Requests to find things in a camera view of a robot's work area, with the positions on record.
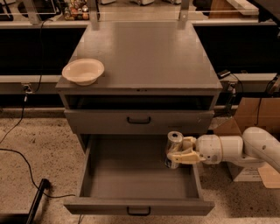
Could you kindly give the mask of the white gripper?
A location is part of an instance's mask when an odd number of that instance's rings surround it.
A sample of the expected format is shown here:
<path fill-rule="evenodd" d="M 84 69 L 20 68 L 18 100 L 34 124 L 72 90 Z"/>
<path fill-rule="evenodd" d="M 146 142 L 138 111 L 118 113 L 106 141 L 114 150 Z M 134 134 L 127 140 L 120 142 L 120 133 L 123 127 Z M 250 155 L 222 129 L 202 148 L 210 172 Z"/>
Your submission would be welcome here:
<path fill-rule="evenodd" d="M 173 163 L 184 165 L 194 165 L 199 162 L 216 165 L 222 160 L 221 140 L 216 135 L 203 135 L 197 140 L 193 136 L 185 136 L 182 148 L 183 151 L 169 152 L 167 158 Z"/>

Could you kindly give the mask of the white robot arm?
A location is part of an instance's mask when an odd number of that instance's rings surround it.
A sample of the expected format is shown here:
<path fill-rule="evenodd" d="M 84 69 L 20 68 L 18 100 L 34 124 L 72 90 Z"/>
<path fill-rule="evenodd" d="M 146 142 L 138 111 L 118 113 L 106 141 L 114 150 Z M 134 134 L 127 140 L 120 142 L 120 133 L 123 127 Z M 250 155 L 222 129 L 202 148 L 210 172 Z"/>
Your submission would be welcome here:
<path fill-rule="evenodd" d="M 245 129 L 241 136 L 203 135 L 198 138 L 168 134 L 172 144 L 165 150 L 165 165 L 217 165 L 229 162 L 240 167 L 262 167 L 265 163 L 280 172 L 280 142 L 259 127 Z"/>

